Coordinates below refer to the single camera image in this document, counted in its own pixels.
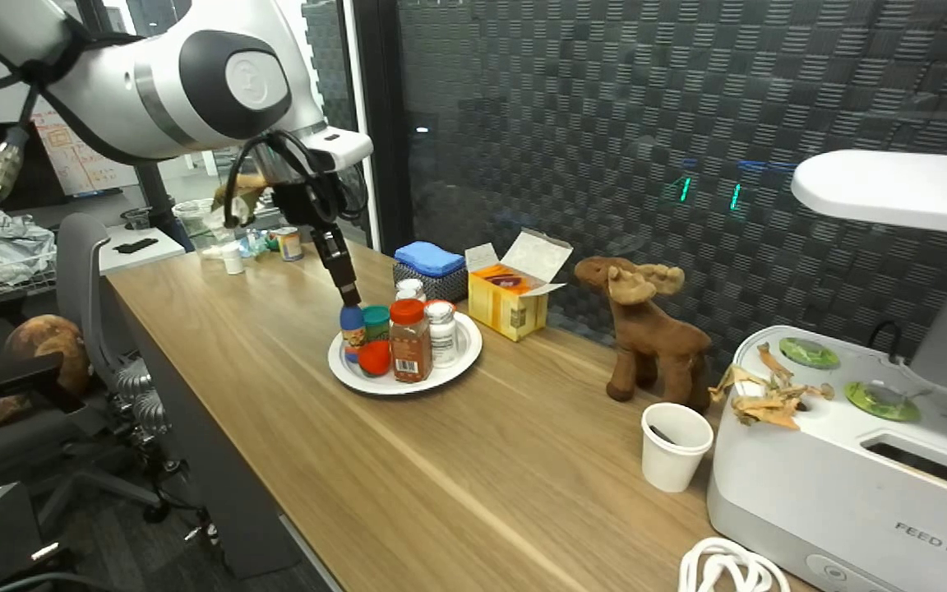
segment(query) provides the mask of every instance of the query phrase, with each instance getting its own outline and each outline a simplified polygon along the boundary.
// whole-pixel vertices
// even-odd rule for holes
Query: white appliance
[[[947,229],[947,154],[831,151],[799,164],[792,191],[822,215]],[[831,399],[806,401],[799,432],[743,424],[728,405],[712,524],[829,592],[947,592],[947,306],[911,366],[769,325],[735,367],[766,377],[761,346]],[[729,399],[761,390],[737,383]]]

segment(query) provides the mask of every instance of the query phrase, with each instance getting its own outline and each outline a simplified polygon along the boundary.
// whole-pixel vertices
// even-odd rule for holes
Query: yellow box
[[[552,275],[567,268],[574,248],[538,229],[523,229],[500,259],[489,244],[466,250],[466,312],[521,343],[545,325],[551,294],[567,282]]]

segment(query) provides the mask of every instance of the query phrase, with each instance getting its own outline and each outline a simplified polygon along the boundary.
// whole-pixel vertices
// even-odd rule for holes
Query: brown teddy bear
[[[64,317],[34,317],[7,337],[3,360],[26,363],[39,354],[64,354],[56,371],[60,396],[78,405],[89,388],[89,360],[83,332]],[[0,427],[36,412],[30,396],[0,396]]]
[[[712,407],[712,337],[654,306],[654,296],[671,296],[685,287],[681,268],[587,258],[577,263],[577,281],[598,290],[611,309],[614,367],[605,386],[608,399],[629,401],[646,386],[669,401],[697,412]]]

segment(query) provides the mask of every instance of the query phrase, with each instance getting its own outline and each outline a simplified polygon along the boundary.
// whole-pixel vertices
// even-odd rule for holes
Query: wooden table
[[[391,296],[391,259],[355,248],[355,271]],[[677,496],[640,480],[652,399],[605,399],[594,343],[484,328],[463,377],[370,399],[329,371],[339,296],[312,258],[175,258],[111,287],[346,589],[673,589],[712,536],[708,468]]]

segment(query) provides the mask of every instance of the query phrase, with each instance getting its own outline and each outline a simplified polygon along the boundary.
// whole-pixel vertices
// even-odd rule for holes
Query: stuffed toy moose
[[[598,290],[611,309],[614,367],[605,386],[608,399],[629,401],[640,386],[705,415],[712,407],[712,337],[671,318],[654,304],[654,296],[671,296],[685,287],[685,271],[622,258],[587,258],[577,263],[577,281]]]

